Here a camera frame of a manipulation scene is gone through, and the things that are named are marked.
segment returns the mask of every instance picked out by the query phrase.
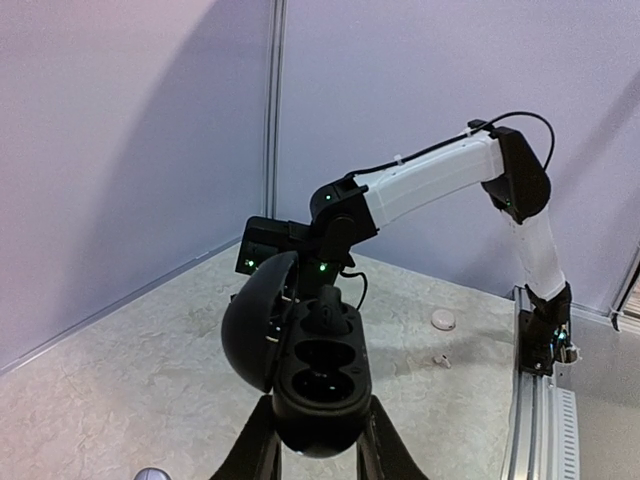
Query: metal linear rail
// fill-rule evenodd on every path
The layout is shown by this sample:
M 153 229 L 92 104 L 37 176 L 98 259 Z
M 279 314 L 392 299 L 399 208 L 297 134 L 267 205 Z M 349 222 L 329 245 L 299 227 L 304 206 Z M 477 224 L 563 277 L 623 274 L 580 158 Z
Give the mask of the metal linear rail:
M 522 309 L 530 311 L 531 304 L 519 287 L 514 296 L 517 339 L 518 314 Z M 517 348 L 515 357 L 511 431 L 502 480 L 579 480 L 575 394 L 556 386 L 555 373 L 539 377 L 520 372 Z

